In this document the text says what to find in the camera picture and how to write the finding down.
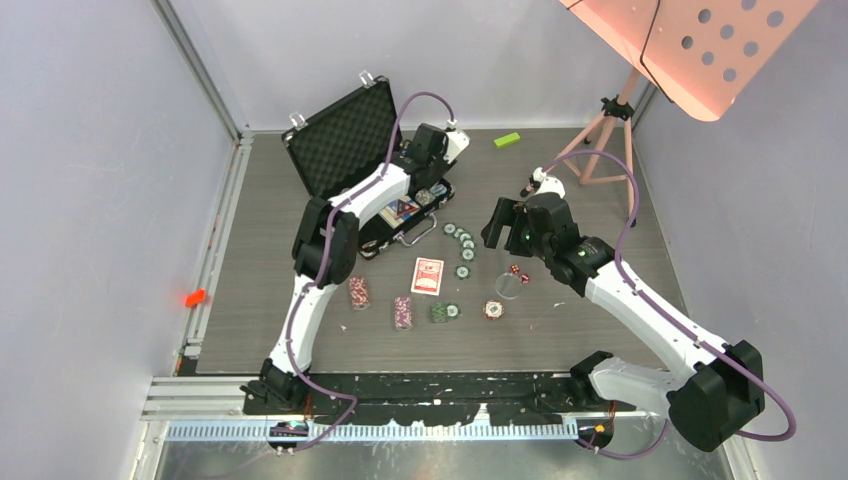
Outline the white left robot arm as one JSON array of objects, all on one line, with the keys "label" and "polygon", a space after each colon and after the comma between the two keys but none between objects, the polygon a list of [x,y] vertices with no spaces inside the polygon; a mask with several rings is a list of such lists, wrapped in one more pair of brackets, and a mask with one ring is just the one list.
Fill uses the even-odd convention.
[{"label": "white left robot arm", "polygon": [[293,414],[305,405],[317,330],[329,300],[352,273],[361,227],[390,202],[438,183],[469,144],[455,125],[422,124],[406,147],[390,146],[373,172],[349,190],[307,204],[292,248],[292,300],[258,380],[262,396],[280,412]]}]

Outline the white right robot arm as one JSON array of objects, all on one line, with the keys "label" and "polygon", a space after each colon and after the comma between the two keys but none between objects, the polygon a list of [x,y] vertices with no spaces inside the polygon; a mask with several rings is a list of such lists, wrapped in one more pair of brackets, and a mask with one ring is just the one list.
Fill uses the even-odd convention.
[{"label": "white right robot arm", "polygon": [[499,198],[481,232],[484,246],[497,247],[504,229],[506,251],[541,260],[555,281],[610,313],[663,364],[651,369],[597,351],[570,370],[577,406],[591,411],[609,400],[639,407],[667,419],[704,452],[716,450],[764,411],[759,350],[745,340],[730,344],[653,298],[612,246],[580,233],[562,196]]}]

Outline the black poker set case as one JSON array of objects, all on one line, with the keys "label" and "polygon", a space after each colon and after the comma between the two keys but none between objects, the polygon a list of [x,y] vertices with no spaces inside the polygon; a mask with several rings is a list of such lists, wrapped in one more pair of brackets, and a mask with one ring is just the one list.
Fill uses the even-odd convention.
[{"label": "black poker set case", "polygon": [[[329,199],[352,189],[380,168],[397,109],[390,80],[360,75],[367,83],[307,119],[291,115],[294,127],[281,135],[282,143],[309,196]],[[437,200],[422,207],[402,226],[392,229],[379,213],[361,227],[359,254],[370,260],[390,245],[416,243],[407,237],[435,211],[452,200],[454,186],[445,178],[429,189]]]}]

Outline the grey chip row in case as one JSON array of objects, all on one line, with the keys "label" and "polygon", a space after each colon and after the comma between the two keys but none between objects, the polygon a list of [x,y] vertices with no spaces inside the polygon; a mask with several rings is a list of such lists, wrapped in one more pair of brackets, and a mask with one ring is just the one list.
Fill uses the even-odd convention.
[{"label": "grey chip row in case", "polygon": [[415,194],[414,199],[420,206],[426,207],[434,203],[437,200],[437,196],[429,189],[421,189]]}]

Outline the card deck in case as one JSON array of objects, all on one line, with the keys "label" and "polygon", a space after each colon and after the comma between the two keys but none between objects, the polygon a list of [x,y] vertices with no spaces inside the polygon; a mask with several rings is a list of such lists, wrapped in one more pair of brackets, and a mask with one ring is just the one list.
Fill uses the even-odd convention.
[{"label": "card deck in case", "polygon": [[403,196],[387,204],[380,212],[380,218],[392,229],[402,226],[410,220],[421,209],[421,206],[413,199]]}]

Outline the clear dealer button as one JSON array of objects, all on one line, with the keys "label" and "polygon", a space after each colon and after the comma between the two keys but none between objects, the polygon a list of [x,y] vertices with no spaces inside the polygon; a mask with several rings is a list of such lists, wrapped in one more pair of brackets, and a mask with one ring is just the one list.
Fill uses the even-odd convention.
[{"label": "clear dealer button", "polygon": [[517,298],[523,286],[521,276],[511,272],[503,273],[495,280],[495,292],[505,300]]}]

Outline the green block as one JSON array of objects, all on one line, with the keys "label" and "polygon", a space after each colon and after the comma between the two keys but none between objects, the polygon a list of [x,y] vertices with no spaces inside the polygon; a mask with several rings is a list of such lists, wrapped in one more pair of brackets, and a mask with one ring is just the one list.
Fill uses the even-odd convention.
[{"label": "green block", "polygon": [[519,142],[520,140],[521,136],[518,132],[511,132],[509,134],[495,138],[493,140],[493,144],[497,149],[501,149],[513,145]]}]

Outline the red 100 chip stack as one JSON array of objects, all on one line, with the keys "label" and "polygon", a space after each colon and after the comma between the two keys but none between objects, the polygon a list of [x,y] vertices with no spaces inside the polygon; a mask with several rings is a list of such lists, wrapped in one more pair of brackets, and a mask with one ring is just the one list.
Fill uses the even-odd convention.
[{"label": "red 100 chip stack", "polygon": [[484,316],[489,320],[496,320],[503,317],[505,308],[502,302],[497,300],[488,300],[483,307]]}]

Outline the red playing card box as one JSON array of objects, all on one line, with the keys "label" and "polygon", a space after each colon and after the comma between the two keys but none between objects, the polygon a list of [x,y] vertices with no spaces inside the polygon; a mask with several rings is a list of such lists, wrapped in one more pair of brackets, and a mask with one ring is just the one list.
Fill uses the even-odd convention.
[{"label": "red playing card box", "polygon": [[419,257],[415,261],[410,291],[438,296],[441,290],[444,261]]}]

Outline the green 20 chip beside stack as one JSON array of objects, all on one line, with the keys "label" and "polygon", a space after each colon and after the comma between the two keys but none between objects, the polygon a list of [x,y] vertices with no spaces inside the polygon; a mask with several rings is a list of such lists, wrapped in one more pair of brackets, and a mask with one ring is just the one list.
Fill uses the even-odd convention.
[{"label": "green 20 chip beside stack", "polygon": [[456,319],[461,315],[461,309],[455,303],[448,303],[445,307],[445,312],[450,319]]}]

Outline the green chip stack lying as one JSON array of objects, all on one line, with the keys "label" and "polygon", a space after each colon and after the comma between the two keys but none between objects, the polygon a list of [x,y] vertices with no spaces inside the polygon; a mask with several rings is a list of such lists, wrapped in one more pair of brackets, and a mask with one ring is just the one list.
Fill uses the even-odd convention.
[{"label": "green chip stack lying", "polygon": [[433,323],[444,323],[450,319],[447,305],[442,302],[433,303],[430,306],[430,320]]}]

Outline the pink tripod stand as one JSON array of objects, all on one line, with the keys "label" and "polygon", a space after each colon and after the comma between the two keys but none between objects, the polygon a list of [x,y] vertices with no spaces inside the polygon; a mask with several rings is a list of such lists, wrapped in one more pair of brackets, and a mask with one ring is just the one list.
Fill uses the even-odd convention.
[{"label": "pink tripod stand", "polygon": [[[603,97],[601,109],[597,116],[559,152],[560,155],[569,155],[569,158],[564,160],[564,164],[577,176],[578,182],[582,186],[625,182],[628,215],[633,214],[636,207],[636,188],[628,177],[628,173],[634,173],[632,117],[635,113],[629,100],[640,77],[640,71],[632,67],[621,91],[613,97]],[[607,154],[607,144],[619,124],[622,124],[623,127],[623,163],[626,172],[603,177],[596,176],[596,167],[602,155]],[[580,153],[576,153],[578,146],[588,146],[591,149],[591,153],[587,153],[588,160],[583,167],[580,167],[577,161],[573,160],[574,156],[580,156]]]}]

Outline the purple white chip roll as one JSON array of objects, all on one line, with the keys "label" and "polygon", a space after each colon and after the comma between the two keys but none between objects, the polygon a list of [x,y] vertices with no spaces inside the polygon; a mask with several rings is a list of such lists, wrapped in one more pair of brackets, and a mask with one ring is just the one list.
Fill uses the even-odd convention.
[{"label": "purple white chip roll", "polygon": [[393,323],[398,331],[413,328],[412,300],[409,296],[399,296],[394,299]]}]

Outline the red white chip roll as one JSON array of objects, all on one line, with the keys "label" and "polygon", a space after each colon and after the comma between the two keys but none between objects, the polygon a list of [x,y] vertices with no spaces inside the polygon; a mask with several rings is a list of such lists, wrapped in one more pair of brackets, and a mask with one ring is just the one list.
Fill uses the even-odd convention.
[{"label": "red white chip roll", "polygon": [[349,279],[349,293],[351,306],[355,311],[366,310],[370,307],[370,297],[364,277],[354,276]]}]

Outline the orange clip on rail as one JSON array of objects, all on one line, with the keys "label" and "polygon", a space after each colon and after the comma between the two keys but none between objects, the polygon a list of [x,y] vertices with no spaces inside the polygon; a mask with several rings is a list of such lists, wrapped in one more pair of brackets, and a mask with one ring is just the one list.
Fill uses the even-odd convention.
[{"label": "orange clip on rail", "polygon": [[184,299],[184,306],[186,308],[194,308],[203,303],[206,298],[206,290],[205,289],[197,289],[194,292],[189,293]]}]

